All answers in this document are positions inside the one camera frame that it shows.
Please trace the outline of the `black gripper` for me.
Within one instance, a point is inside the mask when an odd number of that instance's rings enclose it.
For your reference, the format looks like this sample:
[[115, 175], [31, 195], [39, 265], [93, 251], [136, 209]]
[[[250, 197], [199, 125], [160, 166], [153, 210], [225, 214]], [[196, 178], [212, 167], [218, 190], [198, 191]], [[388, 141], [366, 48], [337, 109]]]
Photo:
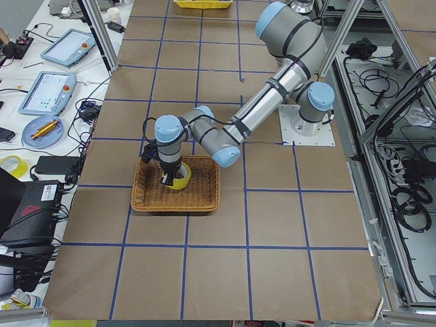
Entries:
[[178, 170], [181, 167], [181, 162], [173, 162], [173, 163], [161, 162], [160, 167], [163, 170], [161, 183], [166, 186], [173, 186], [174, 179], [176, 178], [176, 175], [178, 174]]

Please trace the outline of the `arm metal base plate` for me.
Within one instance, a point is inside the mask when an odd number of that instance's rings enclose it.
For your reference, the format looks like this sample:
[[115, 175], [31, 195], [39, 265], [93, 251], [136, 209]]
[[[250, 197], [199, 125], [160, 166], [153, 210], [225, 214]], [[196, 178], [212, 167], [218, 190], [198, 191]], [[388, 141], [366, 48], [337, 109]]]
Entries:
[[318, 123], [300, 117], [300, 106], [282, 104], [278, 107], [282, 143], [287, 146], [335, 146], [328, 114]]

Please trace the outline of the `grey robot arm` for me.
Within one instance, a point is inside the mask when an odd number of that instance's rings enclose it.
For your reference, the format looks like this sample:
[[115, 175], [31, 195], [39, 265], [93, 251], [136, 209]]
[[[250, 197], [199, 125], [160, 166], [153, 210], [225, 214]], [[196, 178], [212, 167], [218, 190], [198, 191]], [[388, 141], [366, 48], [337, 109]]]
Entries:
[[261, 13], [255, 33], [281, 67], [245, 105], [223, 124], [208, 106], [197, 106], [180, 116], [163, 115], [155, 122], [157, 160], [161, 183], [171, 186], [181, 168], [181, 143], [193, 138], [222, 168], [240, 156], [239, 145], [268, 118], [292, 91], [308, 82], [326, 54], [322, 26], [275, 1]]

